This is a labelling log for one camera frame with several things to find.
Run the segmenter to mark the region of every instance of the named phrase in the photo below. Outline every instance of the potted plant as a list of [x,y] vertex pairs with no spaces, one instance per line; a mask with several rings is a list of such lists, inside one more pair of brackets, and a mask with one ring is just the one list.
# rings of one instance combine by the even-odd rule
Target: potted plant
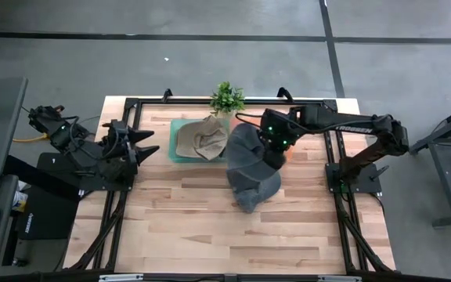
[[217,92],[211,96],[211,112],[219,118],[231,118],[238,110],[244,110],[243,89],[231,87],[228,81],[218,85]]

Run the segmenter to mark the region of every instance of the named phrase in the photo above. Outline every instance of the green plastic tray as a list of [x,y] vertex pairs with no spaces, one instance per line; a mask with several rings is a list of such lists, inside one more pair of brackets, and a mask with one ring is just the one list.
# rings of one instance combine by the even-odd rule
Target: green plastic tray
[[[229,120],[218,119],[229,132]],[[168,156],[175,163],[205,163],[205,162],[223,162],[226,161],[224,157],[216,157],[211,161],[196,157],[181,157],[177,154],[177,132],[179,129],[188,123],[202,121],[202,119],[174,119],[170,122],[170,147],[168,148]]]

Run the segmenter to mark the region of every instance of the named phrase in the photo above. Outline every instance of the green plant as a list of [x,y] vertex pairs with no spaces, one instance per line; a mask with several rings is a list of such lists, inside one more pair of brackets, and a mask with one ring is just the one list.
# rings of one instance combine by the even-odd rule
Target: green plant
[[244,110],[243,89],[232,88],[228,81],[224,81],[218,85],[218,91],[213,92],[211,96],[210,107],[211,112],[215,116],[219,112],[228,114],[235,110]]

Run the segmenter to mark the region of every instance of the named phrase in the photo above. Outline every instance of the yellow cable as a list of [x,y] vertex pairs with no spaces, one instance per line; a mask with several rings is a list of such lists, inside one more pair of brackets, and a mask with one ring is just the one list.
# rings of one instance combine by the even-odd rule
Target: yellow cable
[[14,139],[13,142],[17,142],[17,143],[32,143],[32,142],[36,142],[39,140],[45,140],[48,138],[47,134],[43,134],[42,136],[36,137],[36,138],[32,138],[32,139]]

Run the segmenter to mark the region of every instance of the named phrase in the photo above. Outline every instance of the orange object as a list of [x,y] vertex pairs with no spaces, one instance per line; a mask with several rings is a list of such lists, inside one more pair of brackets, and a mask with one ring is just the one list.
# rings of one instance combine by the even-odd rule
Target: orange object
[[[254,125],[258,125],[260,126],[260,117],[246,117],[246,116],[241,116],[241,119],[244,119],[245,121],[249,121]],[[237,119],[235,116],[231,117],[230,123],[229,123],[229,128],[232,131],[238,124],[243,123],[242,121],[240,121],[239,119]],[[291,160],[292,156],[294,154],[294,147],[290,146],[290,148],[285,151],[284,155],[285,158],[287,159],[287,161]]]

